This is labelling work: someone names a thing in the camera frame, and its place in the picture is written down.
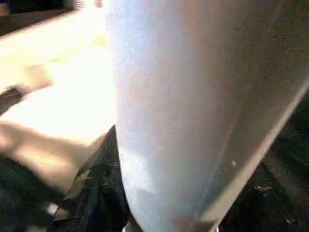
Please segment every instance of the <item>black fabric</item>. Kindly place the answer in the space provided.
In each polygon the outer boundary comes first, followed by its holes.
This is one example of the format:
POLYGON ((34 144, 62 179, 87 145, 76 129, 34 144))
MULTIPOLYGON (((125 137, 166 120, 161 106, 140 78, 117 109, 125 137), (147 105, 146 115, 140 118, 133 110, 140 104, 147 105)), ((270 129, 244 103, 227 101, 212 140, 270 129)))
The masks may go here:
POLYGON ((49 225, 54 217, 46 206, 61 203, 63 197, 26 167, 0 155, 0 231, 49 225))
POLYGON ((49 232, 120 232, 129 217, 122 184, 115 126, 84 164, 62 203, 72 216, 49 232))

